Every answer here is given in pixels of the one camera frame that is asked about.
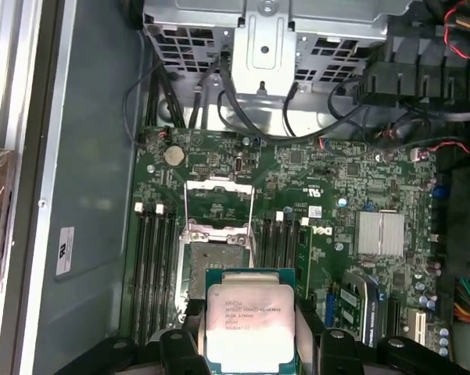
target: motherboard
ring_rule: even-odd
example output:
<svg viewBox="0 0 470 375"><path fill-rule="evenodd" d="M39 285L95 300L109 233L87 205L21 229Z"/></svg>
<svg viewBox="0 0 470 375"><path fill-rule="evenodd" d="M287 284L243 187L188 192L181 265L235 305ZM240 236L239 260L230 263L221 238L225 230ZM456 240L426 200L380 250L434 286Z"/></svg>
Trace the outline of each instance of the motherboard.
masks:
<svg viewBox="0 0 470 375"><path fill-rule="evenodd" d="M142 345L204 298L212 268L294 268L328 327L448 345L432 260L433 155L346 141L280 147L155 129L136 155L122 334Z"/></svg>

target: green circuit board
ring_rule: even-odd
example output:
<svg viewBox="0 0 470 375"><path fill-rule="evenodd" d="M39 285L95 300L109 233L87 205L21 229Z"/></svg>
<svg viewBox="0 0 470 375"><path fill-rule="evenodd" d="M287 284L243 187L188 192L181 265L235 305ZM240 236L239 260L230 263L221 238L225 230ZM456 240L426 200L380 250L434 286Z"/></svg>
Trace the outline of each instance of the green circuit board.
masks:
<svg viewBox="0 0 470 375"><path fill-rule="evenodd" d="M297 294L311 299L322 319L332 309L333 326L344 327L338 290L351 272L378 285L382 314L396 298L398 323L408 327L410 311L421 307L417 286L424 284L425 293L436 288L436 276L426 272L434 159L412 162L403 149L364 154L363 144L345 141L326 147L334 155L314 141L277 147L230 132L152 130L135 163L121 333L145 342L180 322L178 301L192 288L191 257L202 251L192 249L194 242L181 245L186 220L213 229L249 225L252 259L242 244L230 261L238 268L295 268ZM199 188L212 178L221 182ZM403 256L360 254L359 212L403 215ZM330 294L337 297L332 306ZM425 324L425 345L437 350L437 331L446 324L435 314Z"/></svg>

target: red wire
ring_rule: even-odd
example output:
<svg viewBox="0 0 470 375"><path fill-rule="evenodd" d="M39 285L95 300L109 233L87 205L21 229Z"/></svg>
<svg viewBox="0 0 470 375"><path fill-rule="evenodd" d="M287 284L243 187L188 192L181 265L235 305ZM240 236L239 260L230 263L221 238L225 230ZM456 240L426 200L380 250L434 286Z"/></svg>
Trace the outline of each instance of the red wire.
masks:
<svg viewBox="0 0 470 375"><path fill-rule="evenodd" d="M443 35L443 40L445 41L445 44L450 48L451 51L453 51L454 53L457 53L463 59L469 59L470 60L470 56L466 55L465 53L460 51L458 48L454 47L448 41L450 30L449 30L449 27L447 26L447 21L448 21L449 17L457 11L457 8L459 7L459 5L462 5L462 4L465 4L465 2L459 2L455 7L453 7L451 10L449 10L447 12L447 14L445 15L445 27L444 27L445 33Z"/></svg>
<svg viewBox="0 0 470 375"><path fill-rule="evenodd" d="M458 146L462 148L466 153L470 154L469 148L464 146L461 142L456 142L456 141L446 141L446 142L441 142L439 145L436 145L434 147L428 147L429 151L436 151L438 148L441 148L443 146Z"/></svg>

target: silver heatsink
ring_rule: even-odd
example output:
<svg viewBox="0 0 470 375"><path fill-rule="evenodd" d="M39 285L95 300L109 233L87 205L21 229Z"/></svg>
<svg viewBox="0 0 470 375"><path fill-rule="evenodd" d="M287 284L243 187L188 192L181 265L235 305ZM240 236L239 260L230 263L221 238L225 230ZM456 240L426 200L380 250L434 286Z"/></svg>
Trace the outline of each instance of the silver heatsink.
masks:
<svg viewBox="0 0 470 375"><path fill-rule="evenodd" d="M391 212L358 212L356 249L358 254L404 254L405 216Z"/></svg>

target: blue pcie slot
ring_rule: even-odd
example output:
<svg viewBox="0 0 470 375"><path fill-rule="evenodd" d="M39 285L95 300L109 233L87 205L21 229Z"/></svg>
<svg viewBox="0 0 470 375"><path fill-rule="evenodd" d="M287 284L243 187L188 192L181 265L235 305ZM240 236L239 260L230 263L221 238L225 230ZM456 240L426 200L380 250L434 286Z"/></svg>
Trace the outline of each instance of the blue pcie slot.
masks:
<svg viewBox="0 0 470 375"><path fill-rule="evenodd" d="M325 303L325 326L332 327L334 324L334 308L335 308L335 295L332 293L327 294Z"/></svg>

